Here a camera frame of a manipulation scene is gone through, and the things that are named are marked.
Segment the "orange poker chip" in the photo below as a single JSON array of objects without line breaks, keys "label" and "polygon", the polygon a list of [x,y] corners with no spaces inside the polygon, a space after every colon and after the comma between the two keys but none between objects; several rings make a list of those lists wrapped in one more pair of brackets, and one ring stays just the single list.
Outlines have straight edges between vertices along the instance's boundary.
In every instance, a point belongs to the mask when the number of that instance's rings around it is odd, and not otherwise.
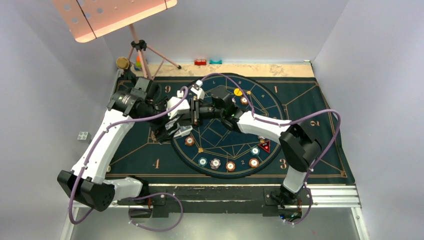
[{"label": "orange poker chip", "polygon": [[257,168],[260,164],[257,158],[251,158],[248,163],[251,168]]},{"label": "orange poker chip", "polygon": [[242,105],[248,105],[248,104],[249,104],[249,101],[248,101],[248,99],[247,99],[246,97],[242,96],[242,97],[240,98],[240,103],[241,103]]},{"label": "orange poker chip", "polygon": [[188,137],[185,139],[185,145],[187,145],[187,146],[192,146],[192,145],[194,145],[194,144],[195,144],[195,140],[194,140],[194,138],[193,138],[193,137],[188,136]]}]

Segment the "green blue chip stack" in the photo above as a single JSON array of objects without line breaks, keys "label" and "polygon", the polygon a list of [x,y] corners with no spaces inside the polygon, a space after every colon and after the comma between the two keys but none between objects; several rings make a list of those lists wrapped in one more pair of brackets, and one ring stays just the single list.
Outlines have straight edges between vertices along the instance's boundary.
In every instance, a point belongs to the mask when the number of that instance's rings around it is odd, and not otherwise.
[{"label": "green blue chip stack", "polygon": [[205,166],[207,165],[207,163],[208,163],[208,160],[207,160],[207,158],[205,158],[205,157],[200,157],[200,158],[198,159],[198,161],[197,161],[197,164],[198,164],[201,168],[205,167]]}]

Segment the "green blue poker chip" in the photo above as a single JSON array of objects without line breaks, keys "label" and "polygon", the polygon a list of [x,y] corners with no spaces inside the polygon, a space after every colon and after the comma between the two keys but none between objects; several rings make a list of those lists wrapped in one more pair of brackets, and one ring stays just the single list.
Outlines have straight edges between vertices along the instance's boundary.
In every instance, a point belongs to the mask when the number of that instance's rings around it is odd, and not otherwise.
[{"label": "green blue poker chip", "polygon": [[260,149],[258,147],[252,147],[250,150],[252,156],[258,156],[260,154]]}]

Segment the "red triangular dealer button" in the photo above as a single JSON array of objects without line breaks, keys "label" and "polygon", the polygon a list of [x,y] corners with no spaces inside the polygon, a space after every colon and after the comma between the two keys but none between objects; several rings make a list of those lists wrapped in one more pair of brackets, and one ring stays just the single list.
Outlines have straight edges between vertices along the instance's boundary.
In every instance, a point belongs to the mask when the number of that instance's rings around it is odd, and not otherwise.
[{"label": "red triangular dealer button", "polygon": [[267,153],[271,152],[271,141],[270,140],[261,141],[258,144],[258,146]]}]

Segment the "orange chip stack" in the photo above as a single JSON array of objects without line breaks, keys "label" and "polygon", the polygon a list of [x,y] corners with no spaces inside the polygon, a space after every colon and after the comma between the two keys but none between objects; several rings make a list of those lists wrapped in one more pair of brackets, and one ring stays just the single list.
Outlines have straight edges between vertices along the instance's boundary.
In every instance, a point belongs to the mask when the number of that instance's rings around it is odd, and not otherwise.
[{"label": "orange chip stack", "polygon": [[235,165],[235,163],[234,163],[234,162],[232,162],[232,161],[228,161],[228,162],[226,163],[226,165],[225,165],[225,168],[226,168],[226,170],[227,170],[227,171],[229,171],[229,172],[233,172],[233,171],[235,170],[235,168],[236,168],[236,165]]}]

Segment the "blue playing card deck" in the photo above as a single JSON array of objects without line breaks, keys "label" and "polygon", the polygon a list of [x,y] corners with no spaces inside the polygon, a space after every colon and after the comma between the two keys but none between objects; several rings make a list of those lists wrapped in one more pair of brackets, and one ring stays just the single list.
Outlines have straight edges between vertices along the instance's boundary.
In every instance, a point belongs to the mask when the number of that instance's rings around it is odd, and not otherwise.
[{"label": "blue playing card deck", "polygon": [[165,125],[166,132],[168,136],[173,138],[180,138],[190,134],[193,130],[192,125],[182,125],[176,121],[171,121]]}]

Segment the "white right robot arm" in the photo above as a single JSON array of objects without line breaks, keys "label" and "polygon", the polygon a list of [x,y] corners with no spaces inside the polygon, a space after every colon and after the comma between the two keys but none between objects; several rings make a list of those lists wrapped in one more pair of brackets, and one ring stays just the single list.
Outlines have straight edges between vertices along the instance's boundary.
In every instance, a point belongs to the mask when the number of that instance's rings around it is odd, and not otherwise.
[{"label": "white right robot arm", "polygon": [[218,119],[230,131],[258,135],[279,144],[288,172],[277,200],[282,207],[297,203],[310,168],[322,153],[322,145],[306,121],[274,119],[260,116],[253,109],[241,109],[222,86],[214,88],[209,105],[203,105],[205,93],[199,83],[189,86],[188,91],[193,95],[189,101],[192,126],[201,120]]}]

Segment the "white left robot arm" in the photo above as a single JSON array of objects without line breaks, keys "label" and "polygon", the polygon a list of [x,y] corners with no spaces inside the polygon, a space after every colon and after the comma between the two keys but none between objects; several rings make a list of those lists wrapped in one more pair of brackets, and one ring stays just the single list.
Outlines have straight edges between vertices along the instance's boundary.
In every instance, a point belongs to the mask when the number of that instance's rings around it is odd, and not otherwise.
[{"label": "white left robot arm", "polygon": [[155,102],[158,84],[140,77],[133,88],[115,92],[101,125],[87,150],[71,170],[62,170],[57,182],[74,202],[102,212],[114,201],[131,199],[138,205],[149,199],[148,182],[137,177],[107,180],[106,173],[121,142],[135,123],[165,126],[187,103],[189,89],[183,86],[175,97]]}]

